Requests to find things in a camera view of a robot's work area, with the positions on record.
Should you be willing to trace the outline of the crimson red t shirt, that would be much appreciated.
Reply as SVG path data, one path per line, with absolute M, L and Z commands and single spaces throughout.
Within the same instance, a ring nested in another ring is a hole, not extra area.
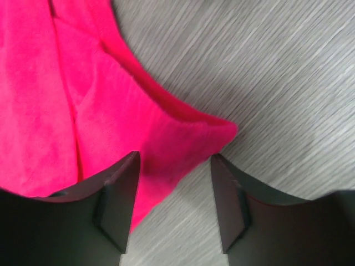
M 109 1 L 1 2 L 1 187 L 47 196 L 139 151 L 131 227 L 237 133 L 163 89 Z

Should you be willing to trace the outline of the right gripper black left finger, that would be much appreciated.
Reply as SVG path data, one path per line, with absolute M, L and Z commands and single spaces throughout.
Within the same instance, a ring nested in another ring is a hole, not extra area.
M 118 265 L 140 173 L 133 151 L 49 197 L 1 190 L 2 265 Z

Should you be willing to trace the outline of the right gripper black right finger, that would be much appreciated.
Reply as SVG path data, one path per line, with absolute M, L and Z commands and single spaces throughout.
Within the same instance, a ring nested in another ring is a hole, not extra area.
M 210 165 L 230 265 L 354 264 L 354 191 L 306 200 L 259 181 L 222 155 L 213 155 Z

